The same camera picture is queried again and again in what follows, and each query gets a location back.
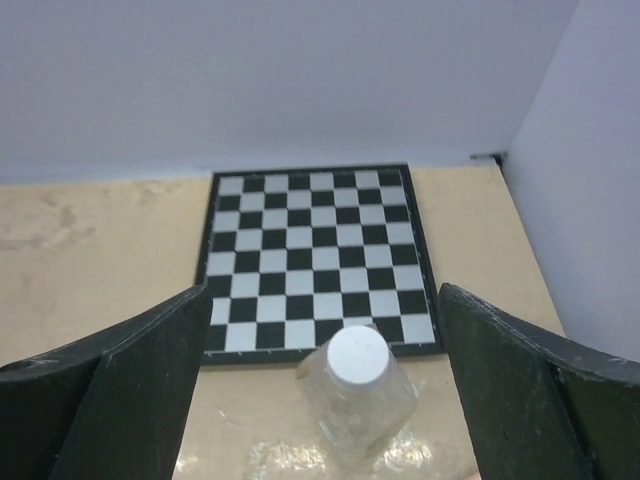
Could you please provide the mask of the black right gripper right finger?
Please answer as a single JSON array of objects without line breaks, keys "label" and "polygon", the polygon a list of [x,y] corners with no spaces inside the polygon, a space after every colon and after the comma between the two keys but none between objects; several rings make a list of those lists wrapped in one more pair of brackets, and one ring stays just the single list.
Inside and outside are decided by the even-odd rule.
[{"label": "black right gripper right finger", "polygon": [[441,334],[484,479],[636,479],[639,365],[439,291]]}]

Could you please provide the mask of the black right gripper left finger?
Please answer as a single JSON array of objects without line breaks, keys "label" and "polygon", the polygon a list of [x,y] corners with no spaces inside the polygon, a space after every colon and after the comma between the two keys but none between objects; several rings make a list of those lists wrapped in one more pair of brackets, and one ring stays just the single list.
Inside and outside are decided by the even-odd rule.
[{"label": "black right gripper left finger", "polygon": [[2,478],[171,478],[211,311],[194,286],[2,366]]}]

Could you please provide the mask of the clear square plastic bottle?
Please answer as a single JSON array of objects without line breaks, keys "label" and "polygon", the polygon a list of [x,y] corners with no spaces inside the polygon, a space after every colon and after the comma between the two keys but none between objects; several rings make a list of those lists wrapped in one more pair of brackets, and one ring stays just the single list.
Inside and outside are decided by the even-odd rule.
[{"label": "clear square plastic bottle", "polygon": [[374,462],[404,427],[418,393],[388,344],[391,363],[378,382],[365,388],[341,384],[327,367],[329,340],[300,362],[295,378],[334,458],[361,468]]}]

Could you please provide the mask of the white bottle cap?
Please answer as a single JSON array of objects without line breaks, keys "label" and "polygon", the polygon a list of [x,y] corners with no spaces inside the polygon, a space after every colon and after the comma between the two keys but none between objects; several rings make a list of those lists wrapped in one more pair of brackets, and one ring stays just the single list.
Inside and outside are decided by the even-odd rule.
[{"label": "white bottle cap", "polygon": [[371,325],[339,330],[326,348],[327,367],[334,378],[349,387],[365,388],[378,382],[391,363],[389,347]]}]

